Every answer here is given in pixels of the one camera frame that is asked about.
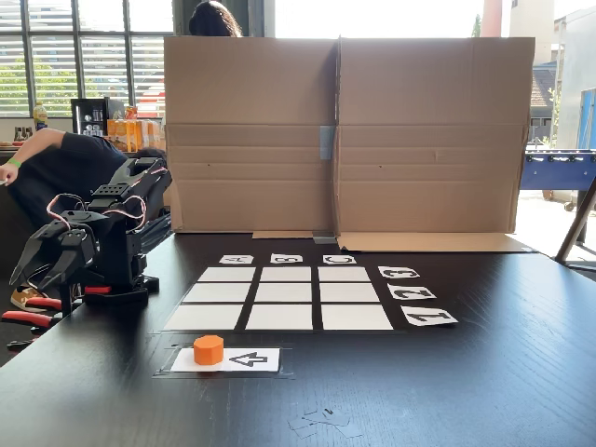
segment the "tape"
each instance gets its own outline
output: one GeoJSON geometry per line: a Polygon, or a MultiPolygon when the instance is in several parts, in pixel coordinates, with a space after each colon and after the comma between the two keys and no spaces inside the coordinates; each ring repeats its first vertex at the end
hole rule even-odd
{"type": "Polygon", "coordinates": [[[333,133],[335,126],[320,126],[318,134],[318,150],[321,160],[332,159],[333,133]]]}

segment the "bottle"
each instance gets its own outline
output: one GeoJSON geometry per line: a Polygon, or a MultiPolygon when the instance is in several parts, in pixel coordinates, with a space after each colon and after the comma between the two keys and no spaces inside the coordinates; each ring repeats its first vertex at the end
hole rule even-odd
{"type": "Polygon", "coordinates": [[[35,130],[40,130],[47,127],[47,110],[41,101],[38,101],[34,108],[34,123],[35,130]]]}

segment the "window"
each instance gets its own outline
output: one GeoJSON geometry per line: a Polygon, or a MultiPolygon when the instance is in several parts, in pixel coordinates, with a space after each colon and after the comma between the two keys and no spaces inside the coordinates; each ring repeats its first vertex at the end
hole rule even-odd
{"type": "Polygon", "coordinates": [[[70,116],[70,99],[105,96],[163,116],[171,0],[20,3],[0,0],[0,117],[31,116],[36,101],[70,116]]]}

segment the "robotic arm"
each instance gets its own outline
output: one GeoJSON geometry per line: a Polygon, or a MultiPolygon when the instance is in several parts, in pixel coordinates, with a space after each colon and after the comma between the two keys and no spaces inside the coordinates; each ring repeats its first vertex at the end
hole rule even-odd
{"type": "Polygon", "coordinates": [[[48,268],[37,289],[59,288],[64,316],[71,311],[70,290],[76,284],[87,291],[89,302],[146,301],[158,283],[142,274],[146,260],[137,230],[161,209],[170,183],[162,159],[127,160],[84,210],[55,215],[29,238],[10,285],[19,287],[48,268]]]}

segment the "person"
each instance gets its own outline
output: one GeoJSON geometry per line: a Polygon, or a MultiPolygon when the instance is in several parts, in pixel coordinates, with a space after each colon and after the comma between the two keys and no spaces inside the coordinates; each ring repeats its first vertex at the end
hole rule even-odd
{"type": "MultiPolygon", "coordinates": [[[[165,159],[157,149],[142,149],[133,154],[165,159]]],[[[8,187],[17,205],[27,215],[34,228],[50,223],[53,218],[47,206],[58,194],[81,197],[85,202],[127,160],[127,156],[102,137],[91,137],[55,129],[40,129],[27,140],[8,162],[0,166],[0,181],[8,187]]],[[[75,200],[62,197],[52,208],[61,214],[75,209],[75,200]]],[[[35,291],[15,291],[11,302],[23,310],[35,291]]]]}
{"type": "Polygon", "coordinates": [[[221,3],[212,0],[196,5],[188,28],[192,35],[242,37],[242,29],[232,13],[221,3]]]}

